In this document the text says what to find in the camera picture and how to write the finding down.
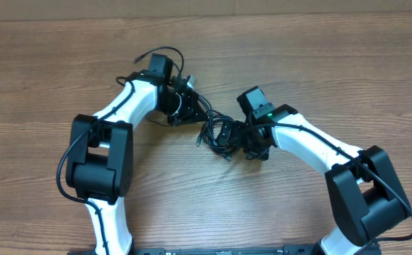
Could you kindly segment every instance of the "table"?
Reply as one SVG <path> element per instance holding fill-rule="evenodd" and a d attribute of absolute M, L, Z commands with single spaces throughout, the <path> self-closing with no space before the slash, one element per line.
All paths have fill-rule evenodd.
<path fill-rule="evenodd" d="M 121 90 L 114 78 L 147 68 L 132 59 L 160 45 L 179 48 L 196 91 L 237 120 L 236 97 L 259 86 L 337 139 L 385 149 L 412 205 L 412 13 L 8 22 L 0 23 L 0 254 L 95 247 L 85 207 L 57 190 L 56 165 L 72 119 L 108 105 Z M 265 162 L 242 152 L 227 162 L 195 146 L 199 129 L 144 121 L 135 130 L 125 202 L 137 248 L 276 247 L 334 228 L 325 181 L 305 163 L 277 149 Z M 385 235 L 411 230 L 407 220 Z M 412 253 L 412 241 L 382 249 Z"/>

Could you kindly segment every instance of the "brown table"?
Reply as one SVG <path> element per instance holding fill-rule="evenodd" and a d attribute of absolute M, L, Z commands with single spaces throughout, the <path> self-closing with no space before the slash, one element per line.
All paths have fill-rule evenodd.
<path fill-rule="evenodd" d="M 233 118 L 258 85 L 336 138 L 384 148 L 412 204 L 412 13 L 0 23 L 0 254 L 95 247 L 56 165 L 72 119 L 108 105 L 114 78 L 146 68 L 132 59 L 159 45 L 181 49 L 195 89 Z M 137 247 L 276 247 L 334 228 L 325 181 L 305 163 L 276 149 L 227 162 L 195 146 L 199 129 L 136 129 L 126 210 Z M 386 235 L 411 230 L 407 220 Z M 412 254 L 412 241 L 383 251 Z"/>

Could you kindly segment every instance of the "wooden table surface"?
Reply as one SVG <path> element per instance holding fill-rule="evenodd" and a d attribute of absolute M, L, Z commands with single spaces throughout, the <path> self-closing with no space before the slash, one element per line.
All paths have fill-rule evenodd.
<path fill-rule="evenodd" d="M 132 59 L 160 45 L 181 49 L 195 89 L 235 119 L 236 97 L 258 85 L 332 136 L 384 148 L 412 205 L 412 13 L 0 23 L 0 254 L 95 247 L 56 166 L 72 119 L 108 105 L 114 78 L 146 68 Z M 137 247 L 277 247 L 334 228 L 325 181 L 301 160 L 272 149 L 265 162 L 227 162 L 195 146 L 199 129 L 135 130 L 126 210 Z M 411 230 L 407 220 L 385 236 Z M 382 249 L 412 254 L 412 241 Z"/>

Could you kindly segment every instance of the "robotic arm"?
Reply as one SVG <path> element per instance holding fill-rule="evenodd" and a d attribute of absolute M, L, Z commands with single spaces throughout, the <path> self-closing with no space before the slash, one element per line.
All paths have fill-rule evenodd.
<path fill-rule="evenodd" d="M 232 255 L 248 251 L 132 248 L 124 206 L 124 196 L 132 181 L 132 131 L 152 110 L 166 114 L 173 126 L 215 124 L 210 122 L 212 109 L 206 107 L 205 111 L 200 107 L 199 102 L 205 98 L 193 91 L 193 76 L 170 79 L 172 68 L 173 61 L 167 56 L 153 54 L 147 70 L 125 77 L 123 91 L 109 106 L 94 116 L 78 115 L 72 123 L 66 181 L 76 190 L 75 201 L 86 204 L 97 241 L 95 250 L 84 255 Z M 376 146 L 362 150 L 334 139 L 308 123 L 294 108 L 275 108 L 258 87 L 244 92 L 237 101 L 246 116 L 245 122 L 225 118 L 214 145 L 235 148 L 233 152 L 242 148 L 247 159 L 267 160 L 270 147 L 295 154 L 325 177 L 337 222 L 337 228 L 316 244 L 252 249 L 251 253 L 354 254 L 412 216 L 406 194 L 384 150 Z M 89 153 L 89 147 L 108 148 L 108 157 Z M 362 194 L 358 184 L 373 180 L 374 187 Z M 380 254 L 380 250 L 376 246 L 362 254 Z"/>

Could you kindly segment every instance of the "wall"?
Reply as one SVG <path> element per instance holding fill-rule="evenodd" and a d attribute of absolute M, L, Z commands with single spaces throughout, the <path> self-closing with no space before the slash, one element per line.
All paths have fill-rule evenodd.
<path fill-rule="evenodd" d="M 412 0 L 0 0 L 0 21 L 412 11 Z"/>

